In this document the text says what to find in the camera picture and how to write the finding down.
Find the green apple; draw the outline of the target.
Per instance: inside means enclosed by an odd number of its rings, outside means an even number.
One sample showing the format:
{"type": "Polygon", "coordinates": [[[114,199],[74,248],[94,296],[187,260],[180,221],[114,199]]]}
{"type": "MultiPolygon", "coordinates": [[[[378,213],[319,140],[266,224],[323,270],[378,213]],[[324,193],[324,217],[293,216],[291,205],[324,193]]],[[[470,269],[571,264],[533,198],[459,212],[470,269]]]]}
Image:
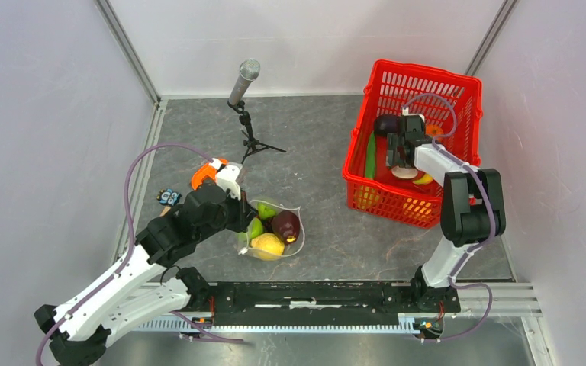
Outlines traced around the green apple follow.
{"type": "Polygon", "coordinates": [[[257,210],[259,219],[263,221],[271,220],[278,214],[278,211],[276,209],[271,207],[269,204],[262,202],[259,202],[257,204],[257,210]]]}
{"type": "Polygon", "coordinates": [[[262,221],[259,218],[253,219],[250,224],[250,229],[247,232],[249,241],[261,236],[264,232],[265,228],[262,221]]]}

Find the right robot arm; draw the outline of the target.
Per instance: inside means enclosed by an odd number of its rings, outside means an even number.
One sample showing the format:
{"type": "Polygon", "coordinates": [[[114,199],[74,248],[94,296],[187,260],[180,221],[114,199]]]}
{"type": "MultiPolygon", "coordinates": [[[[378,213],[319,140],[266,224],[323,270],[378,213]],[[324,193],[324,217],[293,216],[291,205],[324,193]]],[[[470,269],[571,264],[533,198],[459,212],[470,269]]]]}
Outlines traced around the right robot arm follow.
{"type": "Polygon", "coordinates": [[[430,136],[422,114],[383,114],[375,132],[386,139],[386,165],[429,175],[443,189],[443,236],[430,259],[411,280],[410,299],[420,311],[432,310],[457,288],[469,259],[506,228],[501,175],[453,155],[440,136],[430,136]]]}

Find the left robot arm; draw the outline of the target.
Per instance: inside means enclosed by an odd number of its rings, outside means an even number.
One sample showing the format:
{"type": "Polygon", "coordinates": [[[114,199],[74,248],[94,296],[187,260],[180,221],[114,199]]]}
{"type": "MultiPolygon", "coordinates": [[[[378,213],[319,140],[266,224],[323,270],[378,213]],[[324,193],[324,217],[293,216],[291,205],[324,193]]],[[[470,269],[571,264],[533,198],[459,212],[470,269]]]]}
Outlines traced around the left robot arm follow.
{"type": "Polygon", "coordinates": [[[40,348],[51,350],[61,365],[91,365],[119,338],[154,317],[184,307],[203,309],[211,291],[196,268],[182,268],[157,289],[129,296],[217,233],[248,232],[256,216],[244,191],[234,197],[214,183],[200,185],[133,236],[124,256],[80,294],[35,311],[45,333],[40,348]]]}

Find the clear dotted zip bag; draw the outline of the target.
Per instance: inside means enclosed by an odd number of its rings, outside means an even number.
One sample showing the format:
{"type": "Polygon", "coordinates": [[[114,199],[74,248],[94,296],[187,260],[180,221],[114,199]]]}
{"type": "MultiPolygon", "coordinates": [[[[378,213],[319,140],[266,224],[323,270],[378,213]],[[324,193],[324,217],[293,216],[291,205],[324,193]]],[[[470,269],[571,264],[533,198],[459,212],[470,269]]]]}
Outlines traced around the clear dotted zip bag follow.
{"type": "Polygon", "coordinates": [[[256,210],[246,231],[237,234],[238,255],[265,262],[278,261],[299,254],[305,246],[306,233],[301,207],[268,198],[253,198],[256,210]]]}

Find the yellow lemon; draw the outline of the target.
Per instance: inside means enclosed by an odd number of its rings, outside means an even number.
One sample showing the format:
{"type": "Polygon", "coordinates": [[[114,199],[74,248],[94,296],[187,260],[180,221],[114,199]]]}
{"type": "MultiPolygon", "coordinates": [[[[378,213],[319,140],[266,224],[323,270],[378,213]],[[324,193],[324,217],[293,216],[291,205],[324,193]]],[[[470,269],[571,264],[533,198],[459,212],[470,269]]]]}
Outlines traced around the yellow lemon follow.
{"type": "Polygon", "coordinates": [[[263,233],[250,241],[250,253],[263,261],[279,260],[286,245],[272,233],[263,233]]]}

